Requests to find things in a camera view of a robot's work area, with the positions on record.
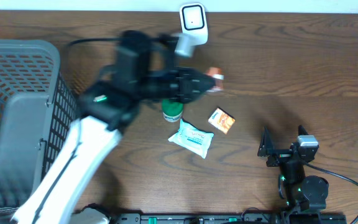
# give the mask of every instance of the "label on packet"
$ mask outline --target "label on packet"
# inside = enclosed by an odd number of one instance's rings
[[[213,136],[214,133],[200,131],[181,119],[178,132],[171,136],[168,141],[185,147],[205,159]]]

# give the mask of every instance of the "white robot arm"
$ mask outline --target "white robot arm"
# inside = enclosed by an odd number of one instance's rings
[[[68,223],[78,199],[100,163],[122,135],[92,116],[71,124],[53,166],[32,196],[13,216],[19,224]]]

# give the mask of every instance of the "orange box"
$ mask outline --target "orange box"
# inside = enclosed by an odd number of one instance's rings
[[[225,113],[220,108],[216,109],[212,116],[208,119],[208,122],[221,130],[224,134],[227,134],[231,126],[236,120]]]

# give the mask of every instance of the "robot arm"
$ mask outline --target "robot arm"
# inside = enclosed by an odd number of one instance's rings
[[[80,118],[72,122],[53,166],[13,220],[20,224],[68,223],[96,169],[139,113],[140,101],[165,98],[189,103],[215,85],[213,78],[192,68],[175,67],[177,37],[157,39],[166,46],[161,52],[165,68],[149,71],[154,41],[141,32],[123,33],[116,64],[109,66],[113,82],[99,80],[80,96]]]
[[[18,223],[68,223],[78,199],[100,163],[122,138],[92,116],[72,122],[53,166],[32,196],[14,214]]]

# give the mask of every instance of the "cable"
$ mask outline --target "cable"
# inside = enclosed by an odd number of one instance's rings
[[[67,160],[66,164],[63,166],[63,168],[61,169],[61,171],[59,172],[59,174],[57,175],[56,179],[52,182],[51,186],[49,187],[47,193],[45,194],[44,198],[42,199],[40,205],[38,206],[38,208],[35,211],[34,217],[32,219],[32,224],[37,223],[37,220],[40,218],[40,214],[42,209],[44,209],[44,205],[46,203],[46,201],[49,198],[49,195],[52,193],[52,191],[54,190],[56,184],[58,183],[58,181],[60,180],[60,178],[62,177],[62,175],[65,173],[67,167],[70,165],[70,163],[72,162],[73,159],[75,159],[76,152],[78,150],[78,147],[81,145],[81,130],[82,130],[82,125],[81,125],[81,118],[78,118],[78,138],[77,138],[77,144],[73,150],[73,152],[71,152],[71,156],[70,158]]]
[[[339,177],[339,178],[341,178],[341,179],[343,179],[343,180],[347,180],[347,181],[349,181],[350,183],[352,183],[352,184],[358,186],[358,182],[356,182],[356,181],[354,181],[354,180],[352,180],[352,179],[350,179],[350,178],[348,178],[348,177],[345,177],[345,176],[343,176],[343,175],[340,175],[340,174],[331,172],[331,171],[329,171],[329,170],[325,170],[325,169],[322,169],[322,168],[319,168],[319,167],[310,165],[310,164],[308,164],[306,161],[304,161],[303,159],[301,159],[300,161],[301,161],[302,164],[305,165],[305,166],[308,166],[308,167],[310,167],[310,168],[312,168],[312,169],[315,169],[315,170],[318,170],[318,171],[320,171],[320,172],[324,172],[324,173],[326,173],[326,174],[331,174],[331,175],[336,176],[336,177]],[[358,221],[358,215],[357,215],[357,216],[355,217],[355,219],[351,222],[351,224],[355,224],[357,221]]]
[[[241,220],[244,221],[244,215],[251,209],[257,210],[267,221],[269,221],[269,219],[262,213],[262,211],[257,208],[257,207],[249,207],[247,208],[242,214],[241,214]]]
[[[80,43],[85,43],[85,42],[97,42],[97,41],[102,41],[102,42],[109,42],[109,41],[117,41],[117,40],[121,40],[121,38],[85,38],[85,39],[78,39],[78,40],[73,40],[70,43],[67,44],[67,46],[72,46],[75,44],[80,44]]]

